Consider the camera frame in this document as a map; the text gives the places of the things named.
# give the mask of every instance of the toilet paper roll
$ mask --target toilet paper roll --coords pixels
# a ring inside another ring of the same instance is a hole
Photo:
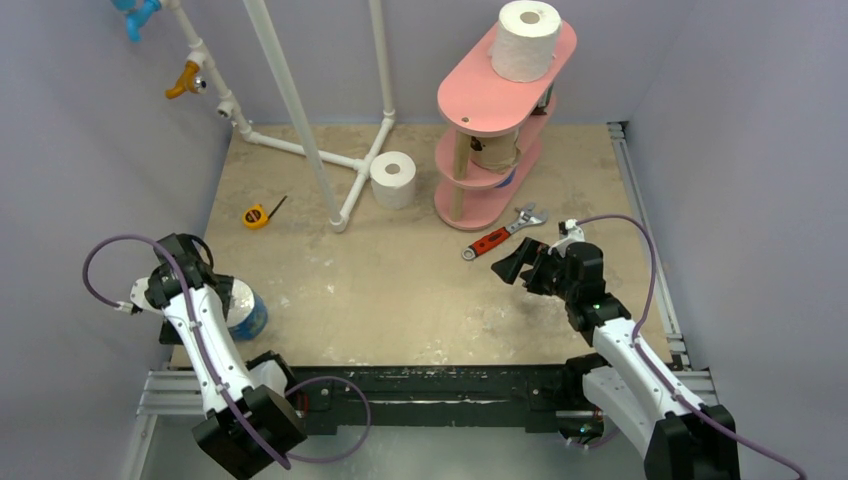
[[[559,12],[545,2],[507,3],[498,16],[492,68],[513,82],[540,79],[551,66],[561,28]]]
[[[392,210],[415,200],[415,162],[403,152],[386,152],[371,163],[371,189],[377,203]]]

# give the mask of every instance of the wooden table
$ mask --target wooden table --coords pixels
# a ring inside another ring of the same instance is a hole
[[[376,125],[314,128],[321,149],[361,157]],[[235,275],[264,299],[269,323],[239,344],[245,360],[275,350],[292,365],[450,365],[556,363],[591,349],[568,325],[563,303],[505,285],[493,261],[525,236],[557,239],[556,222],[609,212],[630,213],[605,126],[548,126],[545,151],[515,195],[514,206],[535,201],[548,224],[522,230],[473,262],[461,251],[480,232],[462,232],[436,215],[440,175],[433,158],[442,125],[399,125],[384,151],[409,154],[418,168],[415,202],[389,211],[365,191],[343,234],[329,227],[306,161],[234,136],[205,239],[219,273]],[[257,130],[297,141],[290,127]],[[327,166],[341,202],[353,172]],[[289,195],[271,223],[248,230],[240,216],[255,203]],[[514,220],[512,208],[496,226]],[[608,288],[640,312],[648,270],[637,231],[625,222],[586,227],[605,253]],[[665,334],[654,309],[642,330],[665,360]],[[186,365],[181,347],[174,365]]]

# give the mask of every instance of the wrench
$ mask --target wrench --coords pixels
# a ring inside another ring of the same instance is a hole
[[[494,232],[486,235],[485,237],[477,240],[468,246],[465,250],[462,251],[462,258],[465,260],[471,261],[475,258],[483,255],[489,250],[497,247],[501,243],[504,242],[510,235],[521,230],[524,227],[532,227],[535,225],[542,225],[543,223],[548,221],[548,211],[542,210],[539,213],[534,213],[533,208],[536,207],[536,204],[531,202],[525,205],[523,208],[516,208],[515,211],[518,212],[518,220],[510,223],[506,227],[501,227]]]

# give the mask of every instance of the red wrench handle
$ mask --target red wrench handle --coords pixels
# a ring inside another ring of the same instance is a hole
[[[507,238],[509,238],[509,232],[506,230],[506,227],[501,227],[472,243],[468,246],[468,248],[474,250],[474,253],[476,253],[479,257],[480,255],[483,255],[489,250],[502,244]]]

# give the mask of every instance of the orange faucet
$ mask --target orange faucet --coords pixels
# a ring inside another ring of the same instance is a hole
[[[197,91],[197,86],[194,83],[194,76],[197,75],[198,72],[200,72],[200,66],[191,60],[187,61],[186,68],[183,70],[180,78],[177,79],[177,83],[174,84],[174,88],[165,90],[165,96],[173,100],[174,98],[184,94],[186,90],[191,93],[199,93]]]

